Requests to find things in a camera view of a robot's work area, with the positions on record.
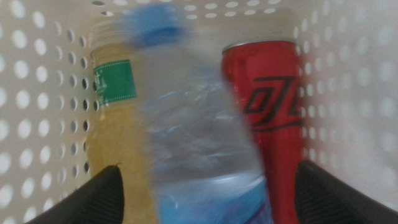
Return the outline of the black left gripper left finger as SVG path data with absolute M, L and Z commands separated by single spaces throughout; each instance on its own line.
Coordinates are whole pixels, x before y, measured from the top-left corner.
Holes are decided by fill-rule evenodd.
M 29 224 L 99 224 L 122 223 L 124 189 L 118 166 L 107 166 Z

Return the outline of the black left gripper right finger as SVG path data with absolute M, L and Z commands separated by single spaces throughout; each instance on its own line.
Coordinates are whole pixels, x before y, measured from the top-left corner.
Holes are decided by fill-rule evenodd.
M 300 224 L 397 224 L 397 212 L 337 179 L 311 161 L 295 174 Z

